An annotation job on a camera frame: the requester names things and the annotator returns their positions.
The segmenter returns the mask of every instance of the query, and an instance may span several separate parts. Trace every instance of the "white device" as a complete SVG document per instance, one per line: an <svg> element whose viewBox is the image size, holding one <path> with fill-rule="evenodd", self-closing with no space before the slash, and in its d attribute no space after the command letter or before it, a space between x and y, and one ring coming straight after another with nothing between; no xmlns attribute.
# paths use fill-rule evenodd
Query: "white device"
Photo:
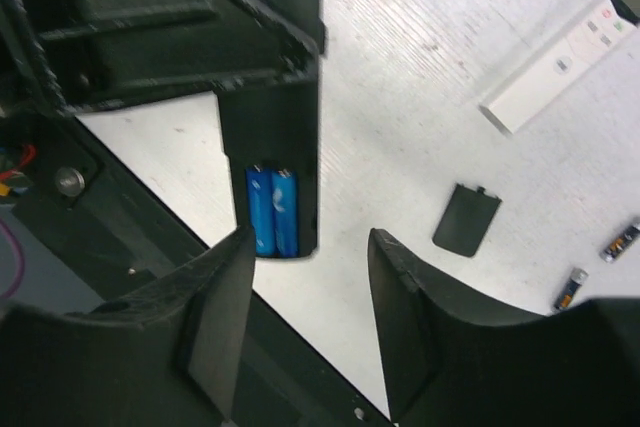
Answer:
<svg viewBox="0 0 640 427"><path fill-rule="evenodd" d="M640 0L601 0L527 63L480 110L515 133L640 26Z"/></svg>

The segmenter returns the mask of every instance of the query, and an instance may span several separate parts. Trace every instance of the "purple wire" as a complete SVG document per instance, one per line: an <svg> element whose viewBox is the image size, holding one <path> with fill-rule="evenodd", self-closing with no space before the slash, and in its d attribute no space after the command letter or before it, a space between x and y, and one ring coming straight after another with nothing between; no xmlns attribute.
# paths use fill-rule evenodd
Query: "purple wire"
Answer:
<svg viewBox="0 0 640 427"><path fill-rule="evenodd" d="M13 276L11 285L0 295L0 299L9 299L20 288L20 284L22 284L22 279L24 278L24 253L22 252L22 246L20 245L20 242L18 241L16 236L13 235L13 232L11 232L9 226L7 226L7 224L2 221L2 219L0 219L0 232L2 232L2 234L4 234L4 237L7 239L7 242L11 247L11 251L13 252L13 258L16 262L16 273Z"/></svg>

